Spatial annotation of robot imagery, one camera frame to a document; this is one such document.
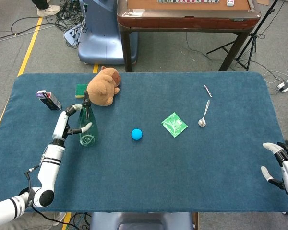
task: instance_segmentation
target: table leg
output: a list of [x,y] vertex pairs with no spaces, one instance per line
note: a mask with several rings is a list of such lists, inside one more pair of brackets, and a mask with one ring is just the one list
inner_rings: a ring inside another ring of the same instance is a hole
[[198,230],[198,212],[192,213],[192,220],[193,220],[193,224],[195,225],[194,230]]
[[225,60],[223,61],[219,71],[227,71],[229,66],[231,65],[232,61],[234,60],[235,56],[239,52],[240,48],[242,47],[243,43],[249,36],[249,32],[241,32],[237,36],[234,44],[231,46],[229,53],[227,54]]
[[129,38],[128,31],[121,31],[121,45],[123,48],[123,55],[124,55],[124,63],[125,63],[125,71],[132,72],[132,65],[131,65],[131,48],[130,48],[130,38]]

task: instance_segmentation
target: spoon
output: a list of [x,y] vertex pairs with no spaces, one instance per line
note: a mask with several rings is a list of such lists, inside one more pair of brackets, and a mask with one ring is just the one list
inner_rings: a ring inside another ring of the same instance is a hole
[[206,126],[205,116],[206,116],[206,113],[207,113],[209,104],[210,104],[210,100],[207,101],[206,109],[205,109],[205,112],[204,112],[204,115],[203,115],[202,119],[200,119],[200,120],[198,121],[198,125],[199,125],[200,127],[205,127],[205,126]]

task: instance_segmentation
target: brown stuffed animal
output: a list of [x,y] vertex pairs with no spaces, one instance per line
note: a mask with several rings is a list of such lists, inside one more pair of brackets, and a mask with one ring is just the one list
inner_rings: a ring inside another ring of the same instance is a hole
[[90,81],[87,92],[90,101],[96,105],[107,106],[113,103],[113,96],[120,89],[120,74],[114,68],[101,67],[101,71]]

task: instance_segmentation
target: wooden table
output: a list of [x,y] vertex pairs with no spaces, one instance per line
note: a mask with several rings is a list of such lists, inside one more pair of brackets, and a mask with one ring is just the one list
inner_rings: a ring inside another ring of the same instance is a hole
[[117,18],[126,72],[132,72],[129,34],[141,31],[235,33],[237,38],[219,71],[226,71],[261,18],[256,0],[218,3],[158,3],[157,0],[118,0]]

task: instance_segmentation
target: blue ball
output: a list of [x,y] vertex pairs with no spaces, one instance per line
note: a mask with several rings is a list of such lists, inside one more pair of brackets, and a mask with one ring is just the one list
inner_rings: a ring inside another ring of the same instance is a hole
[[134,140],[139,140],[141,139],[143,136],[143,133],[140,129],[138,128],[135,128],[132,132],[131,132],[131,137],[134,139]]

